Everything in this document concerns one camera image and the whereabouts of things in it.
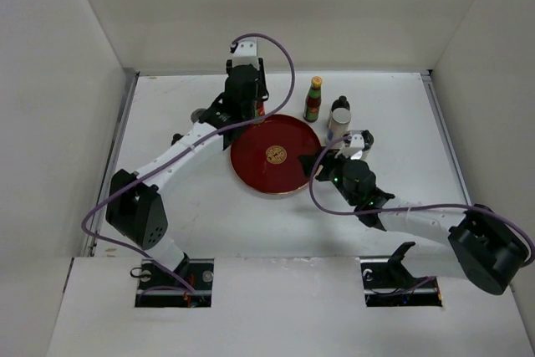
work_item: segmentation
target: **white enclosure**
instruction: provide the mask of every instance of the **white enclosure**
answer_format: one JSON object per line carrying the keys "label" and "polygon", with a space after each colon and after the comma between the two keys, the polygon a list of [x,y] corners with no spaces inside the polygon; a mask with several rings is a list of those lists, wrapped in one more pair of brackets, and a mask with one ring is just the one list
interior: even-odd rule
{"label": "white enclosure", "polygon": [[[276,37],[301,71],[433,69],[471,200],[535,236],[534,9],[535,0],[0,0],[0,355],[46,354],[109,158],[123,69],[222,74],[229,41],[245,32]],[[272,71],[286,68],[261,49]],[[531,267],[514,283],[532,342],[534,284]]]}

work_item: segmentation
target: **purple cable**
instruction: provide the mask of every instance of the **purple cable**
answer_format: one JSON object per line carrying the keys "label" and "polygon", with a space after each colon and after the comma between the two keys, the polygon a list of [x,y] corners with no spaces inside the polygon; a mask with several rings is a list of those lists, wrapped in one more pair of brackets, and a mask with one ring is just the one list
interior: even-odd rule
{"label": "purple cable", "polygon": [[183,290],[183,288],[178,288],[176,286],[153,286],[152,288],[146,288],[141,293],[138,294],[138,298],[145,296],[147,293],[155,292],[157,290]]}
{"label": "purple cable", "polygon": [[391,293],[377,293],[374,290],[372,290],[372,292],[374,292],[374,294],[376,294],[377,296],[380,296],[380,297],[400,296],[402,294],[412,293],[416,289],[421,288],[424,284],[429,283],[429,282],[431,282],[431,281],[433,281],[435,279],[436,279],[436,277],[434,277],[434,276],[426,276],[421,282],[415,284],[412,288],[407,288],[407,289],[403,289],[403,290],[395,290],[394,292],[391,292]]}
{"label": "purple cable", "polygon": [[351,137],[349,135],[339,138],[337,140],[329,142],[324,150],[319,154],[318,159],[314,163],[314,166],[312,168],[313,174],[310,175],[310,180],[308,181],[308,191],[310,192],[310,197],[312,198],[312,202],[316,207],[318,207],[321,211],[329,213],[331,215],[337,215],[340,217],[346,217],[346,216],[356,216],[356,217],[362,217],[363,215],[371,215],[373,213],[381,213],[381,212],[408,212],[411,211],[428,211],[430,209],[442,209],[442,208],[455,208],[455,209],[463,209],[465,211],[474,211],[479,212],[483,215],[487,215],[489,217],[493,217],[494,219],[497,219],[499,221],[502,221],[507,226],[509,226],[513,231],[517,232],[522,239],[526,242],[526,244],[529,247],[529,258],[524,262],[522,265],[523,267],[526,267],[527,265],[531,264],[533,260],[535,260],[535,244],[533,243],[533,240],[515,223],[509,221],[505,217],[502,217],[498,215],[497,213],[490,212],[486,209],[474,207],[472,205],[464,205],[464,204],[430,204],[430,205],[422,205],[422,206],[414,206],[414,207],[399,207],[399,208],[385,208],[385,209],[370,209],[368,211],[359,211],[359,212],[339,212],[339,211],[331,211],[330,209],[327,209],[323,206],[321,206],[316,199],[316,196],[313,192],[313,181],[315,177],[315,172],[318,171],[319,163],[324,158],[324,156],[329,152],[329,150],[339,142],[342,142],[344,140],[349,140]]}
{"label": "purple cable", "polygon": [[[236,123],[234,125],[228,125],[227,127],[223,127],[222,129],[215,130],[212,133],[210,133],[209,135],[205,135],[204,137],[202,137],[201,139],[196,141],[195,144],[193,144],[192,148],[195,148],[196,146],[199,146],[202,142],[208,140],[209,138],[213,137],[214,135],[218,135],[218,134],[224,133],[225,131],[237,129],[239,127],[243,127],[244,125],[250,125],[251,123],[256,123],[258,121],[262,121],[262,120],[266,119],[269,116],[275,115],[280,109],[282,109],[286,105],[286,103],[292,97],[293,87],[295,85],[295,67],[293,65],[292,58],[290,57],[290,54],[288,53],[288,51],[276,39],[273,39],[273,38],[271,38],[271,37],[269,37],[269,36],[267,36],[267,35],[265,35],[263,33],[246,33],[244,35],[240,35],[239,37],[237,37],[236,39],[234,39],[232,41],[232,44],[236,44],[236,43],[238,43],[238,41],[241,41],[242,39],[245,39],[245,38],[262,38],[262,39],[266,39],[267,41],[269,41],[269,42],[273,43],[275,46],[277,46],[277,48],[279,48],[281,50],[281,52],[283,52],[284,56],[286,56],[286,59],[288,61],[289,67],[290,67],[290,74],[292,75],[292,79],[291,79],[291,82],[290,82],[290,90],[288,91],[288,95],[286,95],[286,98],[284,99],[284,101],[277,108],[275,108],[274,110],[272,110],[268,114],[266,114],[264,116],[260,116],[260,117],[254,118],[254,119],[251,119],[251,120],[243,121],[241,123]],[[88,223],[89,219],[97,211],[99,211],[100,209],[104,208],[110,202],[112,202],[113,200],[119,198],[120,196],[125,194],[127,191],[133,189],[134,187],[136,187],[138,184],[142,183],[143,181],[145,181],[145,180],[151,178],[152,176],[155,176],[158,173],[164,171],[169,166],[171,166],[176,161],[178,161],[180,158],[182,158],[183,156],[187,155],[187,153],[190,152],[190,151],[191,151],[191,148],[187,148],[187,149],[183,150],[180,154],[178,154],[174,158],[172,158],[169,161],[167,161],[164,165],[155,168],[153,171],[151,171],[151,172],[147,173],[146,175],[144,175],[144,176],[132,181],[129,185],[124,186],[123,188],[121,188],[117,192],[115,192],[115,193],[111,194],[110,196],[108,196],[102,202],[97,204],[93,209],[91,209],[87,213],[87,215],[85,215],[84,219],[82,219],[81,227],[82,227],[82,231],[85,234],[87,234],[88,236],[91,236],[91,237],[94,237],[94,238],[97,238],[99,240],[103,240],[103,241],[106,241],[106,242],[111,242],[111,243],[116,244],[116,245],[121,246],[121,247],[129,248],[130,250],[139,253],[144,258],[151,259],[152,262],[159,269],[161,269],[162,271],[164,271],[167,274],[169,274],[170,276],[172,276],[175,280],[180,282],[187,290],[189,290],[190,292],[195,292],[195,289],[188,282],[186,282],[183,278],[181,278],[179,275],[177,275],[176,273],[174,273],[170,269],[168,269],[168,268],[164,267],[162,264],[158,263],[156,260],[154,260],[149,254],[147,254],[143,250],[140,250],[137,247],[131,246],[127,242],[121,242],[119,240],[114,240],[111,237],[106,237],[106,236],[102,236],[102,235],[100,235],[100,234],[98,234],[96,232],[91,232],[87,228],[87,223]]]}

